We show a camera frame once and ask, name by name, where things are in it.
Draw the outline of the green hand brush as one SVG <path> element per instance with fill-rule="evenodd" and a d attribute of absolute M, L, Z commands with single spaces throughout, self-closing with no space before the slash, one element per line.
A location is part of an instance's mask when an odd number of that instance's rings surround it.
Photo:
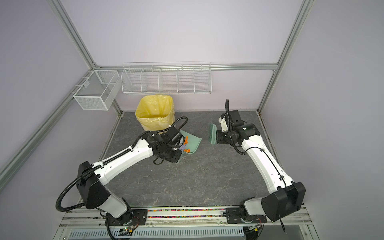
<path fill-rule="evenodd" d="M 209 141 L 212 145 L 217 143 L 217 126 L 213 123 L 209 123 Z"/>

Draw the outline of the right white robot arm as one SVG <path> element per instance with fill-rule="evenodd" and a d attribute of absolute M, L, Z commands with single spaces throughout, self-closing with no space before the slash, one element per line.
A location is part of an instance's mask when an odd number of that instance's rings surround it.
<path fill-rule="evenodd" d="M 241 119 L 237 110 L 230 110 L 230 101 L 225 102 L 225 112 L 220 116 L 221 129 L 216 130 L 216 143 L 230 145 L 242 156 L 249 156 L 259 170 L 269 194 L 261 198 L 249 198 L 239 205 L 239 218 L 251 223 L 259 216 L 273 222 L 282 221 L 302 207 L 306 188 L 295 182 L 280 166 L 266 147 L 264 139 L 252 123 Z"/>

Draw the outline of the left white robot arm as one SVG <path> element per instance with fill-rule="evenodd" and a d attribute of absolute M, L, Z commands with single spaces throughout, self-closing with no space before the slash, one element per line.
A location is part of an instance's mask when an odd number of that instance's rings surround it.
<path fill-rule="evenodd" d="M 119 174 L 142 160 L 155 156 L 162 162 L 177 163 L 183 152 L 186 137 L 175 123 L 168 128 L 141 133 L 133 144 L 119 153 L 90 164 L 88 161 L 79 165 L 78 176 L 60 193 L 55 204 L 59 212 L 68 212 L 85 207 L 100 209 L 106 213 L 107 220 L 119 225 L 128 225 L 134 218 L 133 211 L 126 200 L 116 196 L 107 188 L 107 184 Z M 77 187 L 83 202 L 70 207 L 62 206 L 62 201 L 72 187 Z"/>

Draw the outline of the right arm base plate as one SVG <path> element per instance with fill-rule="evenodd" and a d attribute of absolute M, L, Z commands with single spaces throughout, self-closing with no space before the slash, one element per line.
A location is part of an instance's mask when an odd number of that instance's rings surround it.
<path fill-rule="evenodd" d="M 265 224 L 267 217 L 264 215 L 248 215 L 242 207 L 226 208 L 223 217 L 227 219 L 228 224 Z"/>

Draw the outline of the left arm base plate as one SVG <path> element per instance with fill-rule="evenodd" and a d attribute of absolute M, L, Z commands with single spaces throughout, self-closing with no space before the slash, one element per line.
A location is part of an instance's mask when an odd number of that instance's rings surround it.
<path fill-rule="evenodd" d="M 105 225 L 109 226 L 143 226 L 148 218 L 148 209 L 133 209 L 129 214 L 114 218 L 107 214 Z"/>

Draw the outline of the green plastic dustpan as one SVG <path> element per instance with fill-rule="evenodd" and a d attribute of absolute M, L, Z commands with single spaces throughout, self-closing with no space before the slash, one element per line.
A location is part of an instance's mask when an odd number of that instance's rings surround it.
<path fill-rule="evenodd" d="M 189 139 L 188 139 L 188 147 L 189 147 L 190 150 L 191 150 L 190 153 L 183 152 L 182 157 L 181 157 L 181 159 L 182 159 L 182 158 L 184 158 L 184 157 L 186 157 L 186 156 L 188 156 L 188 155 L 192 155 L 192 154 L 194 154 L 194 153 L 197 151 L 197 149 L 198 149 L 198 147 L 199 147 L 199 145 L 200 145 L 202 139 L 199 138 L 199 137 L 196 137 L 195 135 L 192 135 L 192 134 L 190 134 L 190 133 L 187 133 L 187 132 L 185 132 L 185 131 L 183 131 L 183 130 L 181 130 L 181 133 L 182 133 L 182 135 L 183 135 L 184 137 L 186 137 L 186 136 L 189 137 Z"/>

